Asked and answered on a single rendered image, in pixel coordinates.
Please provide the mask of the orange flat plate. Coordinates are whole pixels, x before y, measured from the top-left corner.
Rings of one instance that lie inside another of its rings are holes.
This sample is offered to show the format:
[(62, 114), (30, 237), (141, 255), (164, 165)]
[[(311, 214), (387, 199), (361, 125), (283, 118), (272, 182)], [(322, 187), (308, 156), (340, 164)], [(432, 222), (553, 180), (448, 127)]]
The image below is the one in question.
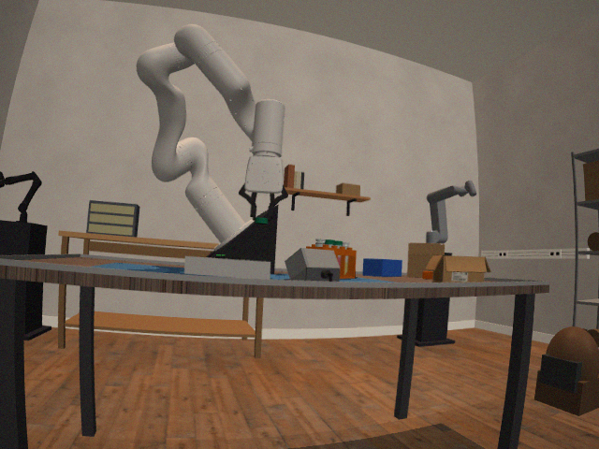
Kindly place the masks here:
[[(345, 247), (340, 247), (340, 249), (337, 249), (337, 246), (331, 246), (331, 248), (329, 248), (328, 245), (323, 244), (323, 247), (315, 247), (315, 244), (312, 244), (312, 247), (307, 247), (308, 249), (319, 249), (319, 250), (332, 250), (335, 252), (337, 260), (338, 260), (338, 255), (342, 256), (342, 262), (341, 262), (341, 272), (340, 272), (340, 279), (352, 279), (355, 278), (355, 274), (356, 274), (356, 257), (357, 257), (357, 251), (352, 250), (352, 248), (348, 248), (347, 250), (345, 249)], [(348, 256), (348, 270), (347, 273), (344, 275), (344, 267), (345, 267), (345, 256)], [(346, 276), (346, 277), (344, 277)]]

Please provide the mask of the blue open bin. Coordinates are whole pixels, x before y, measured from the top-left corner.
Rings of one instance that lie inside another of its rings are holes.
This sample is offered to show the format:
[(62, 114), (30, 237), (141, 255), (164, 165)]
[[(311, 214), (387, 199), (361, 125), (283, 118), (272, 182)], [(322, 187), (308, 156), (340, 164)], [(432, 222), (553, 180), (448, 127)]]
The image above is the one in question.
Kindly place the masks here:
[(401, 277), (402, 260), (363, 258), (363, 276)]

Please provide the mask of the white key housing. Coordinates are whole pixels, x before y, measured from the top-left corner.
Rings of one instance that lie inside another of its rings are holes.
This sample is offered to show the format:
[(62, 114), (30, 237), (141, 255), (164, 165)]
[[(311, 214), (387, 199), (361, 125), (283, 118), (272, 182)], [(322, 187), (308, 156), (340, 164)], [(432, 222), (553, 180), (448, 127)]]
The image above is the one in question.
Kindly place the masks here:
[(340, 281), (340, 266), (332, 250), (300, 248), (285, 265), (290, 280)]

